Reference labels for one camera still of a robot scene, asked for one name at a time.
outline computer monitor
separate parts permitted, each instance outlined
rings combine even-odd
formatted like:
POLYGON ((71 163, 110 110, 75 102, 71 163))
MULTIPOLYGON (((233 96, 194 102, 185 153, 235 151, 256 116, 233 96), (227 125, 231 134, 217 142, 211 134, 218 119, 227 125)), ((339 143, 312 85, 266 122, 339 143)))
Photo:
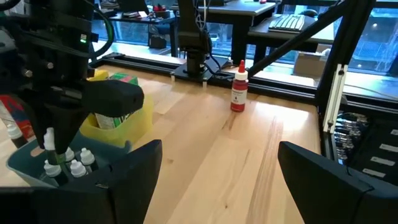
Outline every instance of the computer monitor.
POLYGON ((145 0, 118 0, 122 12, 141 12, 149 14, 145 0))

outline small white bottle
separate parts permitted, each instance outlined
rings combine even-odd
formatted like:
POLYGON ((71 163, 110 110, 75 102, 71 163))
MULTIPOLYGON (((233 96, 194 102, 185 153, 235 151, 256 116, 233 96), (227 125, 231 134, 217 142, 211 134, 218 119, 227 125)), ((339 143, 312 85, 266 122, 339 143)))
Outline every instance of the small white bottle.
POLYGON ((81 163, 83 163, 83 165, 86 167, 87 172, 90 173, 98 170, 98 164, 95 161, 95 157, 90 150, 86 148, 81 149, 80 157, 81 157, 81 163))
POLYGON ((86 167, 83 166, 81 162, 78 162, 76 159, 72 160, 72 164, 70 165, 70 172, 72 173, 74 178, 83 177, 87 174, 86 167))
POLYGON ((75 159, 75 153, 72 151, 70 147, 68 147, 67 151, 65 152, 65 163, 67 164, 67 168, 70 168, 72 164, 72 160, 75 159))
POLYGON ((60 165, 51 165, 49 164, 49 161, 46 160, 44 161, 44 170, 45 174, 48 177, 53 178, 59 186, 62 186, 68 182, 68 177, 64 172, 62 172, 60 165))

